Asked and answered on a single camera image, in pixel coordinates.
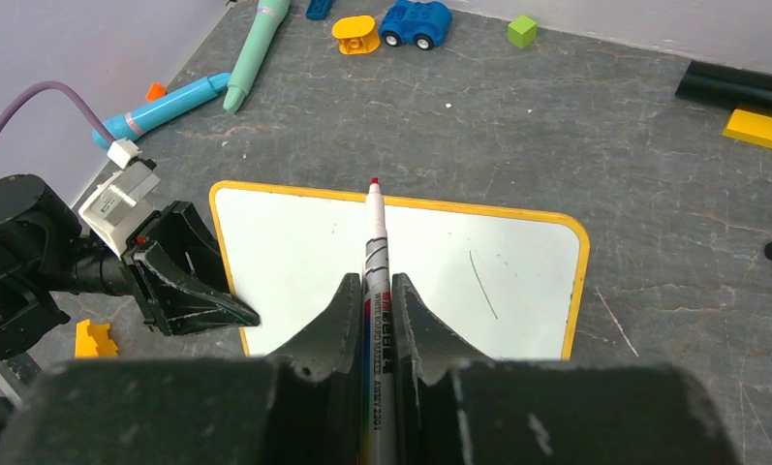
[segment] orange cap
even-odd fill
[[[149,91],[146,92],[146,100],[154,102],[164,95],[166,95],[166,87],[160,85],[160,82],[152,82],[152,86],[149,87]]]

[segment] yellow toy piece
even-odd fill
[[[349,16],[334,23],[331,35],[340,42],[340,53],[371,53],[380,46],[380,36],[371,16]]]
[[[92,325],[83,320],[76,326],[75,357],[117,357],[117,344],[108,337],[111,323]]]
[[[738,108],[730,116],[722,134],[772,148],[772,117]]]

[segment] blue toy car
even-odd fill
[[[451,11],[440,2],[397,0],[388,9],[378,33],[386,45],[414,44],[421,50],[439,47],[446,41]]]

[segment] yellow whiteboard frame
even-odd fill
[[[220,217],[217,214],[215,198],[221,189],[235,189],[242,191],[265,192],[268,194],[285,194],[298,197],[312,197],[333,201],[365,202],[365,194],[359,192],[330,191],[326,189],[313,189],[310,187],[280,186],[274,184],[260,184],[242,181],[219,181],[211,187],[208,194],[208,203],[214,220],[214,230],[217,233],[217,242],[220,244],[220,254],[223,256],[223,266],[226,269],[226,278],[229,281],[229,291],[236,295],[232,269],[229,265],[229,256],[226,254],[226,241],[220,231]],[[565,226],[576,234],[579,239],[579,256],[576,259],[576,274],[573,279],[571,291],[571,307],[569,308],[566,324],[565,338],[563,339],[562,359],[571,358],[573,349],[573,337],[576,333],[576,319],[579,316],[579,302],[582,300],[582,290],[585,285],[585,272],[588,270],[588,258],[591,253],[591,240],[585,228],[571,216],[551,211],[524,210],[520,208],[506,208],[503,206],[475,205],[470,203],[457,203],[453,201],[425,201],[421,199],[409,199],[405,197],[386,197],[386,205],[405,206],[425,210],[449,211],[453,213],[466,213],[478,216],[493,216],[497,218],[509,218],[513,220],[538,221],[541,223],[553,223]],[[243,344],[243,353],[249,355],[249,342],[246,333],[240,330],[240,342]]]

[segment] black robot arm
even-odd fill
[[[0,179],[0,359],[69,321],[50,295],[57,291],[132,295],[144,322],[165,335],[260,323],[229,295],[217,242],[190,203],[155,211],[120,258],[81,231],[40,177]]]

